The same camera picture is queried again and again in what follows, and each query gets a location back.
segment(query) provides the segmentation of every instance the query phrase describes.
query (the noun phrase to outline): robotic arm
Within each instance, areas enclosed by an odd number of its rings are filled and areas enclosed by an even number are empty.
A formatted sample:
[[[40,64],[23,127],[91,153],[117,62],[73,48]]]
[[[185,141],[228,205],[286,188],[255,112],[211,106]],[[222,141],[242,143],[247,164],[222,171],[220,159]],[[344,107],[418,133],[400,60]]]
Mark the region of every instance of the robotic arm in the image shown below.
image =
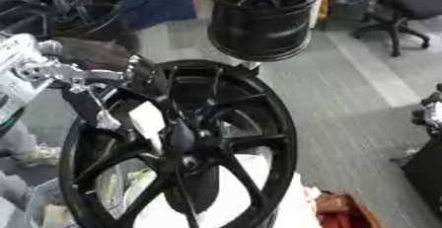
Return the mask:
[[[37,42],[30,35],[16,35],[0,43],[0,125],[7,123],[49,84],[58,81],[69,88],[68,93],[79,95],[80,101],[92,102],[94,110],[83,112],[82,117],[88,117],[83,118],[86,122],[96,128],[118,129],[120,122],[105,108],[96,90],[134,85],[135,66],[140,57],[131,56],[120,72],[83,70],[78,65],[63,63],[61,51],[58,41]],[[72,106],[79,111],[78,102]]]

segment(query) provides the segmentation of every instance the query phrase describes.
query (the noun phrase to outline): person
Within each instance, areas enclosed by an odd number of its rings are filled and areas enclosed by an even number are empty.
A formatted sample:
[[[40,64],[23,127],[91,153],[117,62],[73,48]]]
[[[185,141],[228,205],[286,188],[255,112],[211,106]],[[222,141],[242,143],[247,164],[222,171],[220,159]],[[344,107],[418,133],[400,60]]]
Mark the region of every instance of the person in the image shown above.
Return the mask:
[[[28,127],[21,120],[0,139],[0,149],[8,150],[13,159],[28,167],[56,165],[61,151],[59,147],[38,144],[37,138],[30,134]]]
[[[57,165],[61,148],[38,144],[28,127],[18,120],[0,139],[0,149],[8,150],[11,157],[27,167]],[[0,197],[21,209],[25,209],[32,189],[15,175],[6,175],[0,170]]]

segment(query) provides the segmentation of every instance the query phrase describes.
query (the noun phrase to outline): gray pants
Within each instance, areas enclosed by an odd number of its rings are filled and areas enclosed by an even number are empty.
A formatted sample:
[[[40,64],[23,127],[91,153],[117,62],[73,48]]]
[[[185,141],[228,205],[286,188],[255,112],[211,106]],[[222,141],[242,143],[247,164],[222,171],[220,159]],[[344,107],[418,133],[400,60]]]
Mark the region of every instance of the gray pants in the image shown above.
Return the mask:
[[[0,197],[4,197],[19,208],[24,208],[28,186],[18,176],[7,176],[0,171]]]
[[[28,154],[36,145],[37,138],[30,134],[28,127],[20,120],[0,139],[0,149],[7,149],[15,156]]]
[[[18,121],[1,139],[0,149],[7,149],[15,156],[27,155],[34,150],[37,139],[30,134],[24,123]],[[23,200],[28,189],[27,184],[18,176],[7,176],[0,171],[0,197],[4,197],[23,207]]]

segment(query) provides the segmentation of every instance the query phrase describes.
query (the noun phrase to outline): rim lip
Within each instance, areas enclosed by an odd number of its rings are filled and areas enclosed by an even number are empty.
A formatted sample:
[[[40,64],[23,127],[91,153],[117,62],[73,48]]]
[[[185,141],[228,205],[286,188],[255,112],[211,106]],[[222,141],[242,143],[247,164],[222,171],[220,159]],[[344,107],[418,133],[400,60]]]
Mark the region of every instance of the rim lip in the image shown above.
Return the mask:
[[[273,105],[271,106],[271,109],[276,114],[278,114],[279,117],[281,117],[280,126],[282,127],[282,130],[287,133],[288,140],[290,142],[287,144],[286,147],[288,151],[280,153],[280,155],[284,155],[285,162],[288,162],[289,164],[285,164],[287,172],[284,173],[283,175],[280,175],[279,180],[277,181],[277,186],[273,187],[279,189],[276,190],[276,192],[275,191],[272,192],[271,195],[272,197],[270,197],[270,200],[266,202],[266,207],[262,208],[260,214],[255,217],[253,222],[246,220],[246,218],[248,217],[246,215],[247,212],[242,212],[239,213],[239,216],[237,216],[234,220],[222,226],[222,228],[238,228],[241,226],[260,227],[264,223],[264,221],[267,220],[270,217],[270,215],[276,210],[282,198],[285,196],[296,170],[297,154],[298,154],[297,134],[289,111],[285,108],[284,104],[280,101],[279,97],[277,97],[277,95],[268,86],[266,86],[262,81],[260,81],[260,79],[256,78],[254,75],[250,73],[237,70],[230,65],[225,65],[206,60],[171,61],[159,64],[158,66],[160,68],[168,68],[168,66],[172,67],[175,66],[176,64],[188,64],[193,66],[201,64],[205,65],[211,64],[212,66],[221,66],[228,68],[226,69],[227,70],[226,73],[228,72],[230,77],[232,76],[236,77],[237,80],[239,79],[241,81],[246,82],[246,84],[248,84],[251,88],[254,88],[256,90],[264,90],[268,94],[267,100],[269,101],[270,104]],[[80,136],[79,134],[80,126],[81,126],[81,120],[78,118],[71,126],[71,129],[69,130],[68,136],[66,137],[66,141],[64,143],[64,146],[68,148],[63,148],[62,156],[60,159],[60,165],[59,165],[60,189],[63,195],[71,195],[69,199],[65,198],[66,205],[69,207],[73,216],[75,217],[77,222],[79,222],[80,225],[82,225],[85,228],[102,228],[106,226],[101,221],[96,220],[94,218],[94,213],[91,213],[90,211],[91,209],[86,207],[86,202],[70,183],[71,175],[73,174],[73,169],[74,169],[74,157],[76,154],[76,148],[78,147],[78,139]],[[275,166],[272,165],[270,167],[269,174],[271,174],[271,171],[275,169]],[[261,190],[262,193],[266,191],[267,196],[268,196],[268,188],[271,188],[270,186],[267,185],[269,177],[270,176],[267,177],[266,184]]]
[[[279,8],[256,8],[248,6],[238,6],[226,0],[212,0],[215,4],[223,4],[238,10],[248,10],[256,13],[285,13],[285,12],[298,12],[312,7],[318,0],[308,0],[306,3],[298,4],[291,7],[279,7]]]
[[[14,1],[14,0],[0,0],[0,4],[2,4],[3,1],[5,3],[7,3],[8,1]],[[119,14],[122,11],[123,2],[124,2],[124,0],[118,0],[116,3],[113,4],[111,11],[105,13],[102,17],[95,20],[91,24],[79,25],[79,26],[76,26],[76,27],[69,29],[69,30],[59,30],[57,28],[57,25],[53,25],[54,31],[51,34],[49,34],[49,35],[35,35],[35,37],[37,37],[37,38],[72,37],[72,36],[82,36],[83,34],[88,34],[89,32],[93,32],[93,31],[101,28],[102,26],[105,26],[106,24],[109,24],[112,21],[114,21],[115,19],[117,19]],[[19,9],[14,10],[14,11],[26,13],[28,10],[26,9],[26,7],[20,7]],[[42,16],[40,14],[32,13],[32,11],[29,11],[29,12],[30,12],[30,15],[32,15],[32,17],[34,17],[34,18],[39,18]]]
[[[218,40],[214,37],[213,33],[210,32],[210,26],[208,28],[207,37],[209,41],[215,46],[218,50],[221,52],[227,54],[228,56],[238,58],[245,61],[252,61],[252,62],[275,62],[280,61],[284,59],[291,58],[295,55],[298,55],[299,53],[303,52],[310,44],[310,40],[312,39],[312,32],[310,31],[310,28],[308,28],[307,24],[307,34],[304,39],[299,44],[294,44],[295,46],[291,47],[290,49],[281,50],[282,52],[277,52],[274,54],[267,53],[262,55],[253,55],[253,54],[247,54],[247,55],[240,55],[239,53],[235,53],[235,49],[230,49],[226,46],[223,46],[221,43],[218,42]]]

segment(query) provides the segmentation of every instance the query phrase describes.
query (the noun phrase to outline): floor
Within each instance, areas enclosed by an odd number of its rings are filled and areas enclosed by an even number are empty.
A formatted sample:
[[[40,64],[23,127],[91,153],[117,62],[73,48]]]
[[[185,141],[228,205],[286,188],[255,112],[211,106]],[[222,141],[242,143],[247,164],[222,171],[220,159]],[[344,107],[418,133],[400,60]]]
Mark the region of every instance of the floor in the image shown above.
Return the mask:
[[[231,62],[206,38],[210,4],[195,0],[198,19],[142,31],[141,54],[161,62],[204,58]],[[410,122],[418,101],[442,81],[442,18],[411,24],[431,35],[431,47],[403,37],[403,56],[389,55],[385,34],[361,40],[348,35],[357,12],[335,12],[326,32],[313,31],[309,48],[294,58],[265,63],[260,77],[279,94],[299,132],[298,172],[306,185],[356,195],[388,228],[436,228],[429,211],[390,158],[427,139]],[[74,114],[56,92],[40,96],[25,121],[41,140],[59,145]],[[31,184],[51,169],[9,166]]]

